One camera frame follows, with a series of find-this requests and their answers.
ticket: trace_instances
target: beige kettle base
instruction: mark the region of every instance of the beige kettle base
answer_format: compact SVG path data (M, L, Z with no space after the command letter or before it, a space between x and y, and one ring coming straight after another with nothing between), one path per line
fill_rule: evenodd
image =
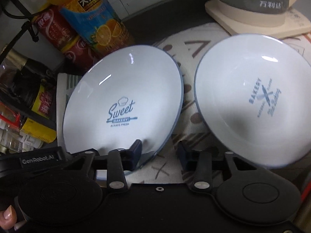
M277 27L254 26L230 19L220 12L217 0L210 0L206 2L205 10L231 35L239 33L259 33L275 38L286 38L311 31L311 22L304 15L293 8L290 8L287 12L285 12L285 23Z

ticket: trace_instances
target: patterned fabric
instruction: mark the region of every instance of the patterned fabric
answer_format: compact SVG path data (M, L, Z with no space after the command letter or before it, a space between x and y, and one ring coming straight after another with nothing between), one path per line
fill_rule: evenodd
M214 156L226 151L226 148L215 138L204 125L194 99L193 82L197 65L211 46L228 37L229 34L216 23L208 23L178 34L172 35L155 44L168 52L177 62L183 74L184 99L181 115L161 152L154 160L142 169L128 175L130 183L183 183L191 181L191 172L184 172L176 156L177 143L187 140L187 146L203 150L214 146Z

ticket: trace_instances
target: white plate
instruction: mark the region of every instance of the white plate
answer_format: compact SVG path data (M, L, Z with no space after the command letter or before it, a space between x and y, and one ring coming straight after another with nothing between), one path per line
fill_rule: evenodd
M194 91L207 125L230 150L269 168L311 149L311 67L285 43L229 37L198 65Z
M70 153L94 148L100 155L142 141L142 165L164 146L183 102L176 62L152 46L118 50L94 65L68 102L63 132Z

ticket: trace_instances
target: fingernail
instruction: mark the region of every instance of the fingernail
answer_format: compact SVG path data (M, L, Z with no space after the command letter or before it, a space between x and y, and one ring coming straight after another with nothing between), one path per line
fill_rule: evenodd
M24 221L21 221L21 222L19 222L19 223L15 223L15 225L14 225L15 231L17 231L17 230L20 229L22 226L24 226L24 224L25 224L26 222L27 222L27 221L24 220Z
M10 205L6 211L3 212L3 217L9 220L12 217L12 206Z

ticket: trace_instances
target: black circular pad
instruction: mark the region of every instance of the black circular pad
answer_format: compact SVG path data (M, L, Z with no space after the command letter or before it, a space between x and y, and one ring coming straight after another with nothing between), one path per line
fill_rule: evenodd
M26 220L70 225L91 214L102 201L100 186L78 171L49 172L27 183L18 195Z
M269 203L277 199L279 191L266 183L253 183L243 188L245 198L255 203Z
M234 171L218 187L216 199L231 216L261 225L288 220L301 200L297 187L266 169Z

